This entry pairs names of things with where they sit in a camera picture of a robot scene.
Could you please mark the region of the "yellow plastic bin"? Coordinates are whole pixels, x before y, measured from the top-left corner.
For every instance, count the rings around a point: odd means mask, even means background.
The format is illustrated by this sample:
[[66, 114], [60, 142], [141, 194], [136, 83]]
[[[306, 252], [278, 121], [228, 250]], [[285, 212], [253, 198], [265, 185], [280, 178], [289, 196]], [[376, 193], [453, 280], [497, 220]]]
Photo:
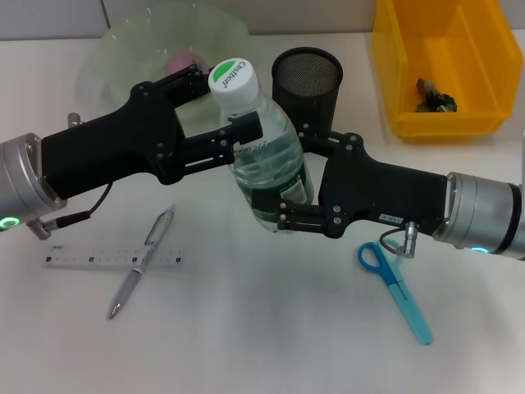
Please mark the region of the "yellow plastic bin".
[[[391, 132], [414, 143], [489, 135], [508, 120], [523, 55], [498, 0], [377, 0], [372, 54]], [[456, 112], [415, 112], [432, 82]]]

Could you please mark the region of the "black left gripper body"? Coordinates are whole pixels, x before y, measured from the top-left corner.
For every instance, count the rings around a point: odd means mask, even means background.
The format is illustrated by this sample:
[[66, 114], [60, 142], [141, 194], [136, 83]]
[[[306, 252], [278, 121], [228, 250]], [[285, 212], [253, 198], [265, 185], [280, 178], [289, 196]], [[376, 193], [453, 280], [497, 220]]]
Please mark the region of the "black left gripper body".
[[61, 199], [137, 173], [172, 185], [183, 177], [176, 164], [181, 136], [171, 98], [143, 83], [115, 112], [43, 138], [43, 177]]

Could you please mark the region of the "silver ballpoint pen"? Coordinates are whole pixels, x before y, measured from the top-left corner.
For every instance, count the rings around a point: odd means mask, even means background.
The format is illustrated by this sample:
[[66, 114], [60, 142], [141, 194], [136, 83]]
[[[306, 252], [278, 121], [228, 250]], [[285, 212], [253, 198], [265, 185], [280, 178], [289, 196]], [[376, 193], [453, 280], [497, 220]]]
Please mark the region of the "silver ballpoint pen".
[[109, 310], [107, 312], [107, 319], [114, 319], [124, 308], [126, 302], [129, 300], [134, 289], [142, 277], [144, 270], [147, 268], [151, 262], [158, 246], [161, 244], [164, 236], [169, 229], [174, 215], [175, 215], [174, 204], [171, 204], [163, 213], [161, 213], [153, 227], [151, 228], [145, 242], [144, 247], [141, 250], [141, 253], [137, 260], [132, 264], [132, 269], [129, 271], [125, 280], [119, 287], [115, 296], [110, 303]]

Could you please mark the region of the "clear green-label water bottle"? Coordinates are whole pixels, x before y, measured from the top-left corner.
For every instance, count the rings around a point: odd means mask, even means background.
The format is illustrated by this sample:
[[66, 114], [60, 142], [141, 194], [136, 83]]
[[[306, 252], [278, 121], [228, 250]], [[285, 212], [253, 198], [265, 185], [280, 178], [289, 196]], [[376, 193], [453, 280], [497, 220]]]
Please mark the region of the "clear green-label water bottle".
[[234, 148], [230, 170], [248, 204], [256, 190], [298, 204], [313, 201], [313, 184], [299, 137], [281, 106], [259, 89], [253, 65], [240, 57], [220, 62], [208, 77], [225, 126], [256, 112], [262, 137]]

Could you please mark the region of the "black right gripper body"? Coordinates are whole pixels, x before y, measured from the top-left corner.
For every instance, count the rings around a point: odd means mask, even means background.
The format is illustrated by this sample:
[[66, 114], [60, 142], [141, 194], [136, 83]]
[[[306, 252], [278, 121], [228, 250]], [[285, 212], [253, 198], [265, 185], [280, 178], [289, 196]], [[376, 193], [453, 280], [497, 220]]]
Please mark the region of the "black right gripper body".
[[357, 134], [338, 135], [327, 158], [318, 202], [324, 235], [337, 239], [351, 223], [367, 220], [403, 228], [415, 222], [431, 235], [444, 221], [447, 178], [381, 163], [371, 158]]

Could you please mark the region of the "blue scissors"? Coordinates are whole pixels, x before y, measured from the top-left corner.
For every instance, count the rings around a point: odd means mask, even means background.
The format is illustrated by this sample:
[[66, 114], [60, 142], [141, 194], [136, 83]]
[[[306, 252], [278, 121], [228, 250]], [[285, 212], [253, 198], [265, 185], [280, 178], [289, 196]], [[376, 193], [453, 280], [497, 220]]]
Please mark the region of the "blue scissors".
[[367, 242], [359, 246], [357, 258], [363, 268], [381, 277], [417, 341], [430, 345], [434, 336], [404, 281], [400, 270], [403, 258], [389, 258], [386, 252], [380, 242]]

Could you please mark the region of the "green plastic wrapper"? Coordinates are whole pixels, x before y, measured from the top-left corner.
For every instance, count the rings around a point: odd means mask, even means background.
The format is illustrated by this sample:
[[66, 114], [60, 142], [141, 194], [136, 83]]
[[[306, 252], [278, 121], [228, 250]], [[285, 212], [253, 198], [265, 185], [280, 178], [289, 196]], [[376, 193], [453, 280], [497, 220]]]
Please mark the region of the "green plastic wrapper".
[[441, 93], [429, 80], [419, 78], [416, 88], [422, 102], [415, 112], [456, 112], [458, 110], [455, 99], [448, 94]]

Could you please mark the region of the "black mesh pen holder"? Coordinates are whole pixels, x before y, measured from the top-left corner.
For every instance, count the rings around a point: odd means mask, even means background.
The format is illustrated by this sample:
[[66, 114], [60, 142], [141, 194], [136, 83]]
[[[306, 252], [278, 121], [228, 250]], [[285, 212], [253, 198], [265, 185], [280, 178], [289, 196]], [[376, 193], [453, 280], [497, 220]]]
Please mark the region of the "black mesh pen holder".
[[297, 131], [331, 131], [343, 68], [329, 52], [299, 47], [283, 52], [272, 65], [272, 99]]

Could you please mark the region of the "green translucent fruit bowl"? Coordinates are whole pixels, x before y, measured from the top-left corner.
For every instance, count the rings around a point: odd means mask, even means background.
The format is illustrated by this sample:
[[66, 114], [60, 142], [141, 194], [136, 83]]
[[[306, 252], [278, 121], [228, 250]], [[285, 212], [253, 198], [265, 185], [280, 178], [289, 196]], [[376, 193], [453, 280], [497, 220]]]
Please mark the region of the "green translucent fruit bowl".
[[99, 70], [121, 106], [133, 86], [166, 77], [167, 60], [180, 51], [201, 56], [209, 69], [242, 57], [258, 66], [260, 56], [243, 21], [219, 7], [164, 2], [130, 16], [100, 41]]

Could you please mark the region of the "clear plastic ruler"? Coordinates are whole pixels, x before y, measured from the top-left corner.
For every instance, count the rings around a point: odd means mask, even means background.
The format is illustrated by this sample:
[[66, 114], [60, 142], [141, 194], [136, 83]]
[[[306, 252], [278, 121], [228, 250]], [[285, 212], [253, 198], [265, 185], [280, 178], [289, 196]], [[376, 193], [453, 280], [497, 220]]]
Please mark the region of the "clear plastic ruler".
[[[51, 245], [43, 255], [44, 268], [81, 271], [126, 271], [139, 265], [144, 247]], [[146, 268], [172, 270], [183, 266], [182, 250], [157, 249]]]

